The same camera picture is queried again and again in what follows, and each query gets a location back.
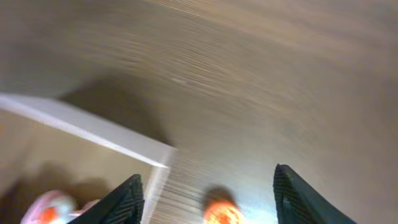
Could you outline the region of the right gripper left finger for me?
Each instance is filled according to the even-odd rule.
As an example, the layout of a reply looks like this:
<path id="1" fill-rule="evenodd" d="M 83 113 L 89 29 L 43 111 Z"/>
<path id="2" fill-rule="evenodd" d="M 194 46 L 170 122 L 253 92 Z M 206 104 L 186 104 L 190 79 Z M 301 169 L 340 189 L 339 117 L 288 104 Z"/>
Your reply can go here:
<path id="1" fill-rule="evenodd" d="M 140 224 L 144 203 L 141 176 L 134 174 L 68 224 Z"/>

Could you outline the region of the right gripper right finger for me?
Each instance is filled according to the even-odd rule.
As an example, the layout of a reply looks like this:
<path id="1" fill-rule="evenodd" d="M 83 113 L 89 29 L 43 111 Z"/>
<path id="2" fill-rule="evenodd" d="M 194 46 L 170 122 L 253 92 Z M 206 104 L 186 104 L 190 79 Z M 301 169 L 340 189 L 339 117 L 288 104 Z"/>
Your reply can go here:
<path id="1" fill-rule="evenodd" d="M 354 224 L 288 165 L 275 167 L 273 191 L 279 224 Z"/>

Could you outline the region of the orange round cage ball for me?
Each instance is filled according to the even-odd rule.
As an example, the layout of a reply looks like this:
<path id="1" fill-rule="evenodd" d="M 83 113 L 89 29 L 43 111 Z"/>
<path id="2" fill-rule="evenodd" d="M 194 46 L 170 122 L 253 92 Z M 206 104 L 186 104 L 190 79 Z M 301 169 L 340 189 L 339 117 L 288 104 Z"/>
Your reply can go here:
<path id="1" fill-rule="evenodd" d="M 232 193 L 222 186 L 206 191 L 203 199 L 203 224 L 245 224 L 246 219 Z"/>

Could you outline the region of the white duck pink hat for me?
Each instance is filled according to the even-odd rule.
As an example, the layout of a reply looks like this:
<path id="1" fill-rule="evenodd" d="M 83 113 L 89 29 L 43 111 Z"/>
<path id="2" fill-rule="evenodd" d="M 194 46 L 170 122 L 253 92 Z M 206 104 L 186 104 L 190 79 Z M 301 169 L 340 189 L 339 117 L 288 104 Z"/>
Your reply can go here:
<path id="1" fill-rule="evenodd" d="M 51 190 L 34 201 L 24 214 L 21 224 L 67 224 L 99 201 L 92 200 L 79 209 L 73 197 L 60 190 Z"/>

